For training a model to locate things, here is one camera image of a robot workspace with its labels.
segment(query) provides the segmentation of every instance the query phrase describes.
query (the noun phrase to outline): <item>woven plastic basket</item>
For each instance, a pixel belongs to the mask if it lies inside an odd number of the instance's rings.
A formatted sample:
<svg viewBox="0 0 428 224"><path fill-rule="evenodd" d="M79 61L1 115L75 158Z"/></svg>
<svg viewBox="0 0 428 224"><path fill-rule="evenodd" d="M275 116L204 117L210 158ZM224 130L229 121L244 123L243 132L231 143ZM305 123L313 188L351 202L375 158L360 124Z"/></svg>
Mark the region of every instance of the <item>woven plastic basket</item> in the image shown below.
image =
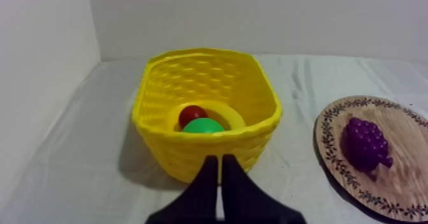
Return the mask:
<svg viewBox="0 0 428 224"><path fill-rule="evenodd" d="M178 123L177 107L204 101L229 106L245 126L191 134L177 132L168 124L171 120ZM132 121L160 166L172 177L190 183L207 155L221 158L232 153L248 172L281 114L279 99L251 55L198 48L164 53L148 62Z"/></svg>

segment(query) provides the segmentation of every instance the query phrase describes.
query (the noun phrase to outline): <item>purple grapes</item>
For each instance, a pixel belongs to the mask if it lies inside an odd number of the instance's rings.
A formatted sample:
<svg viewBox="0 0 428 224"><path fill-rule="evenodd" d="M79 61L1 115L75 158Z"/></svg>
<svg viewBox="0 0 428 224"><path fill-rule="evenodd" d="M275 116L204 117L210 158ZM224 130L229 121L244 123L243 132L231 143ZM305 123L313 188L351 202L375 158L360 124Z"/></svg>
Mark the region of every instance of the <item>purple grapes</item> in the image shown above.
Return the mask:
<svg viewBox="0 0 428 224"><path fill-rule="evenodd" d="M345 156L360 171L372 171L379 163L392 166L388 141L372 122L351 118L345 128L345 145Z"/></svg>

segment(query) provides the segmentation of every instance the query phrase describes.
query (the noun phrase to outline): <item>round wooden board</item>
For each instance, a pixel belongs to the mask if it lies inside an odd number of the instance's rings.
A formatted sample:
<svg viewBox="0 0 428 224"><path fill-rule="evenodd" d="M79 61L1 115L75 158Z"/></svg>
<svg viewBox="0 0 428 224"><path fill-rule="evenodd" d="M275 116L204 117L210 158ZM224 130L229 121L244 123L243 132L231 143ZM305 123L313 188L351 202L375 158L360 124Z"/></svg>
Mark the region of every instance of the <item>round wooden board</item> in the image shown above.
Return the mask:
<svg viewBox="0 0 428 224"><path fill-rule="evenodd" d="M374 122L390 144L394 164L379 165L376 179L359 172L342 154L343 128L351 117ZM315 139L325 166L355 199L399 221L428 221L428 121L399 104L376 97L334 101L315 124Z"/></svg>

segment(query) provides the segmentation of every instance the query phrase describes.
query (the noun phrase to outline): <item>white tablecloth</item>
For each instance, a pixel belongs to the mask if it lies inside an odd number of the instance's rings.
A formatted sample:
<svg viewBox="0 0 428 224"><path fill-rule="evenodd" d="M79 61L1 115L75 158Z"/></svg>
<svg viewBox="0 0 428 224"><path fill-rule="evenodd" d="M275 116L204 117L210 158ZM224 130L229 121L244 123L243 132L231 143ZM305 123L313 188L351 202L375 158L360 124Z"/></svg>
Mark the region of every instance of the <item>white tablecloth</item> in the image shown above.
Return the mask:
<svg viewBox="0 0 428 224"><path fill-rule="evenodd" d="M428 65L351 57L256 55L283 118L250 177L308 223L377 223L341 198L313 149L313 126L330 102L373 95L427 116ZM186 187L141 145L129 121L144 62L100 64L0 211L4 224L144 223ZM222 216L221 198L218 215Z"/></svg>

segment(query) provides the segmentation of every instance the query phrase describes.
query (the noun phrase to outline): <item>leaf pattern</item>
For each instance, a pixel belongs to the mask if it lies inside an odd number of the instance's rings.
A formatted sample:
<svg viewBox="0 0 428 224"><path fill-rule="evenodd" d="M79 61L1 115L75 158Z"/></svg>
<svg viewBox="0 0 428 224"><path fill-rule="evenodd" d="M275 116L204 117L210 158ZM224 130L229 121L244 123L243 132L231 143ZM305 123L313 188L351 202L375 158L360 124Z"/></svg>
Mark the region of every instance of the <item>leaf pattern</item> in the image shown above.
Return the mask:
<svg viewBox="0 0 428 224"><path fill-rule="evenodd" d="M345 178L347 185L350 185L353 189L358 189L358 198L365 201L367 204L379 206L380 209L387 210L389 214L403 213L411 220L416 216L428 215L428 206L426 204L412 204L411 207L401 207L400 203L390 202L385 197L377 197L372 195L372 193L367 190L359 189L361 184L357 181L357 178L353 176L350 171L348 171L348 166L343 163L343 160L338 158L336 153L338 150L334 146L335 139L332 134L333 127L331 126L331 122L333 121L333 118L339 116L339 114L346 108L363 107L370 104L376 107L382 106L384 108L402 109L403 112L411 117L416 123L421 126L428 127L428 122L423 121L412 110L403 108L399 104L393 102L379 99L372 100L367 97L356 99L354 101L345 101L344 103L338 104L324 113L324 120L322 121L321 129L323 133L322 142L325 146L325 159L330 161L331 164L333 164L333 167Z"/></svg>

